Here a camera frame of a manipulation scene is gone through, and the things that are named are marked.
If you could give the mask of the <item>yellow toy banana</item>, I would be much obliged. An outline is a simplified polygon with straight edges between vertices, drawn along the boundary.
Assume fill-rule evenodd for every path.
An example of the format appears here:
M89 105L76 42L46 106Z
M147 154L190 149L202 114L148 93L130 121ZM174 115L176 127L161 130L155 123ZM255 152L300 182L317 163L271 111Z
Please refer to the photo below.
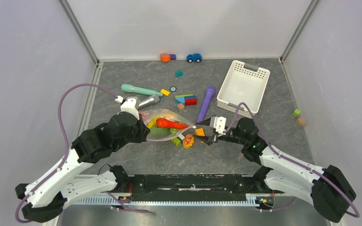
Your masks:
M157 119L159 119L159 118L160 118L160 117L155 117L155 118L153 118L152 120L150 120L150 121L148 122L148 124L147 124L147 127L150 129L150 128L156 126L156 121L157 121Z

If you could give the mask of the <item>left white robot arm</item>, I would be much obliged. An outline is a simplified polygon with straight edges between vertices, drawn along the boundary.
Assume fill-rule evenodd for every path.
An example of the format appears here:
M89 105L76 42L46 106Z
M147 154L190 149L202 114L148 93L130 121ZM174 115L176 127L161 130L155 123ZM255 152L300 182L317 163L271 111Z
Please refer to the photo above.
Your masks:
M145 142L149 132L141 115L128 112L120 112L108 123L82 132L61 160L42 177L16 186L16 195L21 201L16 209L17 221L48 222L81 199L101 192L125 191L129 177L122 166L113 166L78 183L71 180L126 144Z

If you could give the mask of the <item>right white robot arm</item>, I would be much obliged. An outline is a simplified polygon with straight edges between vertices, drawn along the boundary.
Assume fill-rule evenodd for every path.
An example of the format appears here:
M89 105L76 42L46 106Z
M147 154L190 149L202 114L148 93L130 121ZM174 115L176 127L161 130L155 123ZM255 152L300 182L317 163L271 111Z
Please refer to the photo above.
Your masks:
M219 140L243 145L244 157L261 166L253 180L257 191L269 189L299 198L334 223L348 213L357 195L338 167L316 166L282 152L265 141L250 118L239 119L235 127L225 123L226 118L218 116L199 122L212 128L213 134L198 138L208 145Z

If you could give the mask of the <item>clear polka dot zip bag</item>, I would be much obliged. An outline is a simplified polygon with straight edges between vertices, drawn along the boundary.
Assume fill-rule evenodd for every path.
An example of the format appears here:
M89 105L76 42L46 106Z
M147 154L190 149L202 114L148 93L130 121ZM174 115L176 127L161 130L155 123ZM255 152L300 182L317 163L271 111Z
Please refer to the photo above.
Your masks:
M148 141L171 140L188 129L196 128L192 122L168 109L153 109L139 111L139 113L143 123L150 130L147 135Z

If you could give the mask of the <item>red toy chili pepper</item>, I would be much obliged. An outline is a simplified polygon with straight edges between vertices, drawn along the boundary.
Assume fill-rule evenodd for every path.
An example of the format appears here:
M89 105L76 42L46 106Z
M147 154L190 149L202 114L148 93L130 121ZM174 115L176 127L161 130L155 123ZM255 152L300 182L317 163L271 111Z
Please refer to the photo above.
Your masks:
M187 129L189 127L188 125L170 121L166 118L157 119L156 126L160 128L173 128L173 129Z

